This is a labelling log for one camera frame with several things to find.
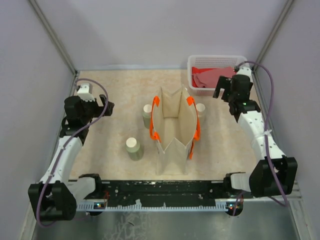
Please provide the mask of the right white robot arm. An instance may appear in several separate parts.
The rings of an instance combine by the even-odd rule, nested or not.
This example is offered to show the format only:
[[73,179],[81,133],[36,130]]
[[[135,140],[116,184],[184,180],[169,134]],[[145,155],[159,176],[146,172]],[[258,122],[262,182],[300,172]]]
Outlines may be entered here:
[[226,174],[223,192],[235,198],[241,191],[254,197],[290,195],[292,193],[298,163],[287,157],[277,146],[270,131],[265,129],[261,109],[250,98],[253,83],[246,75],[236,74],[231,78],[220,76],[213,93],[214,98],[224,92],[221,99],[229,105],[229,112],[246,134],[257,160],[252,173],[234,172]]

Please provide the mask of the green bottle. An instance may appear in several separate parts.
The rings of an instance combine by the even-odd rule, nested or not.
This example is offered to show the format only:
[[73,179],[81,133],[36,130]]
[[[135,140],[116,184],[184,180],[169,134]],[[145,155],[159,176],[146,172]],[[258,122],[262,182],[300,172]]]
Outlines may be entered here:
[[136,138],[129,137],[125,142],[125,149],[131,160],[139,161],[143,158],[144,149]]
[[152,105],[151,104],[144,105],[142,109],[142,119],[143,119],[144,127],[146,129],[150,128],[151,113],[152,113]]
[[203,118],[205,116],[206,106],[203,103],[197,103],[196,110],[199,118]]

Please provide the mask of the beige canvas tote bag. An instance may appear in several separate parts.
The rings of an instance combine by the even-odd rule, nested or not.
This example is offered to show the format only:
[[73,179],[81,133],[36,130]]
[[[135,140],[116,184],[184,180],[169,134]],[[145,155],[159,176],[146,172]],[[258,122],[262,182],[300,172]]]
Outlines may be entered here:
[[195,99],[182,85],[174,92],[160,88],[154,96],[149,135],[158,151],[157,175],[184,175],[194,144],[201,137]]

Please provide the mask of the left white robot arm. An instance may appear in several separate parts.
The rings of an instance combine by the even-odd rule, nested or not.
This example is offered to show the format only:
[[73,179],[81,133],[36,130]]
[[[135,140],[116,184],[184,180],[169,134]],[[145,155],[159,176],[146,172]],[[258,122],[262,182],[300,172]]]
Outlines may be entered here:
[[104,192],[101,177],[97,173],[86,173],[68,185],[75,159],[84,146],[89,127],[102,117],[113,113],[114,103],[107,94],[97,99],[84,100],[74,95],[64,100],[65,117],[56,152],[48,170],[38,183],[28,188],[28,197],[35,219],[41,227],[49,227],[57,221],[70,221],[76,215],[77,204],[91,196],[95,199]]

